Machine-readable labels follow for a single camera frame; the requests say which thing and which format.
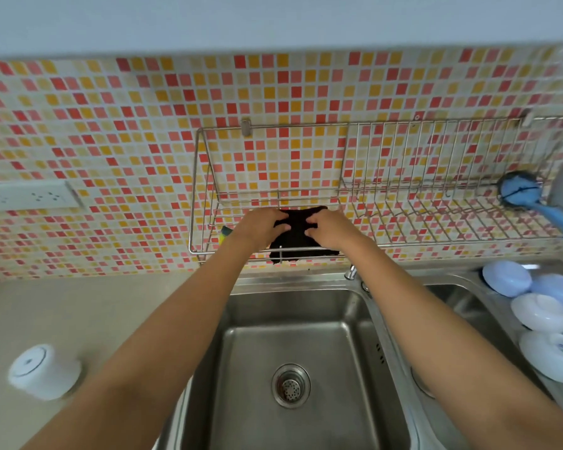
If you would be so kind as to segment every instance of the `black cloth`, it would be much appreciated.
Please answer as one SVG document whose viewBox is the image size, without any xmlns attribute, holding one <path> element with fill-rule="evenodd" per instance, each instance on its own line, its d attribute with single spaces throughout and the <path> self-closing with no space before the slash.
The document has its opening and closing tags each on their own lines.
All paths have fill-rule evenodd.
<svg viewBox="0 0 563 450">
<path fill-rule="evenodd" d="M 270 248 L 306 248 L 306 247 L 316 247 L 319 245 L 314 239 L 306 236 L 304 231 L 311 227 L 317 227 L 316 224 L 307 223 L 307 218 L 327 207 L 315 207 L 307 208 L 304 210 L 282 210 L 289 216 L 287 219 L 282 219 L 277 221 L 275 225 L 279 224 L 289 224 L 292 229 L 279 235 L 273 243 L 271 243 Z M 337 256 L 339 251 L 331 251 L 330 249 L 323 249 L 321 251 L 301 251 L 297 249 L 295 251 L 284 251 L 279 253 L 270 253 L 269 258 L 273 263 L 281 262 L 279 255 L 282 255 L 282 260 L 297 260 L 300 257 L 321 257 L 321 256 Z"/>
</svg>

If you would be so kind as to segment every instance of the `faucet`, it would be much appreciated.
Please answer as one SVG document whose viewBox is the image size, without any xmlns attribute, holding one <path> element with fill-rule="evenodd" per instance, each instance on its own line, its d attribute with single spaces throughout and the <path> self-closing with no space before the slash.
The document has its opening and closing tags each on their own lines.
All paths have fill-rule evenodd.
<svg viewBox="0 0 563 450">
<path fill-rule="evenodd" d="M 344 278 L 349 279 L 350 281 L 356 278 L 356 267 L 354 265 L 350 265 L 350 270 L 344 273 Z"/>
</svg>

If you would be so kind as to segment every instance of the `stainless steel rack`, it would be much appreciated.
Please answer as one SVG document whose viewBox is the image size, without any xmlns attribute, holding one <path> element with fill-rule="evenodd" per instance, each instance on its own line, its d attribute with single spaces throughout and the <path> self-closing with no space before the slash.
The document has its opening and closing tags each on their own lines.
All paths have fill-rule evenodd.
<svg viewBox="0 0 563 450">
<path fill-rule="evenodd" d="M 311 160 L 293 161 L 294 151 Z M 503 208 L 495 193 L 517 169 L 537 173 L 547 193 L 562 163 L 563 116 L 200 128 L 189 250 L 203 262 L 223 226 L 261 206 L 342 207 L 381 248 L 562 237 L 535 212 Z"/>
</svg>

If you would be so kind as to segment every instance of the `kitchen sink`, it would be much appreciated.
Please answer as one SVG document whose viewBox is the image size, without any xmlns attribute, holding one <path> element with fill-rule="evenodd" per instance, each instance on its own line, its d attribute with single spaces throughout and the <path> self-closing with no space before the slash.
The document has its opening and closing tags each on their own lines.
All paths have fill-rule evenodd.
<svg viewBox="0 0 563 450">
<path fill-rule="evenodd" d="M 563 384 L 521 355 L 517 341 L 528 330 L 510 299 L 484 284 L 483 263 L 418 262 L 407 270 L 563 408 Z M 525 267 L 532 276 L 563 274 L 555 260 L 533 258 Z M 155 449 L 469 449 L 366 285 L 344 272 L 238 279 Z"/>
<path fill-rule="evenodd" d="M 407 449 L 364 298 L 232 295 L 189 389 L 180 449 Z"/>
<path fill-rule="evenodd" d="M 536 387 L 552 398 L 533 368 L 527 363 L 517 346 L 510 340 L 498 321 L 471 291 L 456 284 L 435 284 L 428 290 L 445 302 L 454 312 L 464 318 L 502 355 L 529 378 Z M 412 371 L 415 383 L 419 387 L 418 396 L 429 424 L 442 445 L 449 450 L 471 448 L 464 435 L 458 431 L 440 404 L 435 401 L 425 383 Z"/>
</svg>

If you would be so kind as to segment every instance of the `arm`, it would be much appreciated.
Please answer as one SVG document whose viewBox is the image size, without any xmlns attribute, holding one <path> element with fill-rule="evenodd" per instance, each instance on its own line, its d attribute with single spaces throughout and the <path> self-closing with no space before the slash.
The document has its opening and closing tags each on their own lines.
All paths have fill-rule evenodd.
<svg viewBox="0 0 563 450">
<path fill-rule="evenodd" d="M 395 264 L 341 211 L 306 231 L 354 264 L 392 334 L 442 407 L 480 449 L 563 449 L 563 411 L 472 326 Z"/>
<path fill-rule="evenodd" d="M 249 212 L 217 252 L 121 345 L 22 450 L 150 449 L 202 359 L 233 285 L 286 213 Z"/>
</svg>

